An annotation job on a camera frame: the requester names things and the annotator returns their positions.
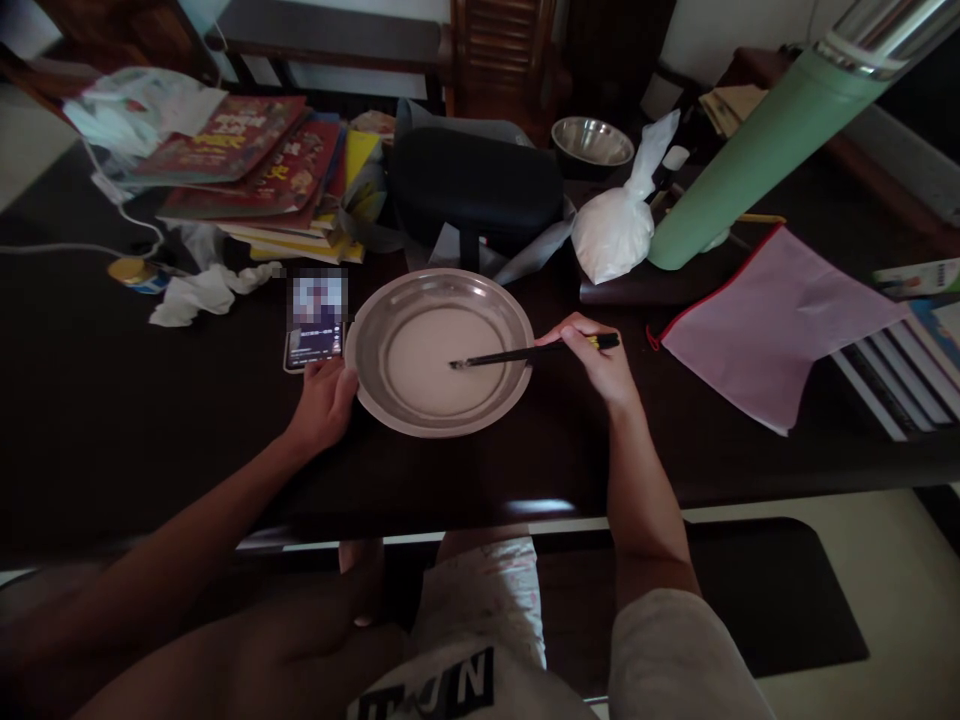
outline person's left hand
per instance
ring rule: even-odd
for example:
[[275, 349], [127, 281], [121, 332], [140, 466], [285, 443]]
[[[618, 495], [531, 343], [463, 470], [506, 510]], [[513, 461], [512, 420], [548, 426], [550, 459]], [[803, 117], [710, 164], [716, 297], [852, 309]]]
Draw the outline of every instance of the person's left hand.
[[303, 372], [303, 394], [284, 435], [297, 447], [316, 455], [335, 445], [347, 431], [357, 373], [343, 358], [310, 363]]

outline green thermos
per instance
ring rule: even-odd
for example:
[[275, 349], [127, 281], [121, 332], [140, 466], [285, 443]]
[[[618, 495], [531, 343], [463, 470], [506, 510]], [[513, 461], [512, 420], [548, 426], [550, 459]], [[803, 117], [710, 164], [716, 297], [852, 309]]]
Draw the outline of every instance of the green thermos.
[[955, 30], [960, 0], [859, 0], [804, 52], [657, 226], [678, 270]]

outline floor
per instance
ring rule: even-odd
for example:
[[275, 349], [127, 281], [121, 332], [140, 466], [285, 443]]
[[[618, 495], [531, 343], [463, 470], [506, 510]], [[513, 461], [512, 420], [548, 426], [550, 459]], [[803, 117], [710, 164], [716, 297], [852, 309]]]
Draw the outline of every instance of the floor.
[[[0, 208], [72, 139], [59, 120], [0, 85]], [[685, 516], [691, 522], [794, 517], [813, 527], [826, 547], [871, 657], [761, 680], [781, 720], [960, 717], [960, 561], [912, 492], [743, 505]], [[542, 523], [533, 529], [602, 526], [600, 520]], [[0, 574], [0, 584], [5, 576]], [[606, 717], [606, 706], [595, 709]]]

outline hand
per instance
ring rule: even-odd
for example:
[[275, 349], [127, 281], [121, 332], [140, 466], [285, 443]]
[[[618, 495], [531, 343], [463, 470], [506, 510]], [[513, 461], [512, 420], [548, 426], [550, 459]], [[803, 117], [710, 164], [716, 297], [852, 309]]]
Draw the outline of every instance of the hand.
[[303, 372], [303, 394], [284, 436], [311, 456], [335, 445], [347, 431], [357, 373], [343, 358], [310, 363]]
[[608, 407], [613, 409], [639, 404], [640, 394], [630, 374], [622, 338], [617, 347], [597, 350], [585, 337], [604, 333], [620, 334], [615, 328], [601, 325], [580, 313], [574, 313], [542, 338], [534, 341], [534, 345], [546, 345], [556, 340], [563, 340], [567, 347], [580, 358], [580, 362], [587, 369], [590, 382], [606, 401]]

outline chair back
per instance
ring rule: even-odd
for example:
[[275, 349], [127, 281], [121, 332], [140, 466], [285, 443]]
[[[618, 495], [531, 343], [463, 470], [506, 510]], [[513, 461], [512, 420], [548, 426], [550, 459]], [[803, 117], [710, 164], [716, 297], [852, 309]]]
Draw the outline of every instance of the chair back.
[[450, 0], [455, 85], [539, 100], [556, 0]]

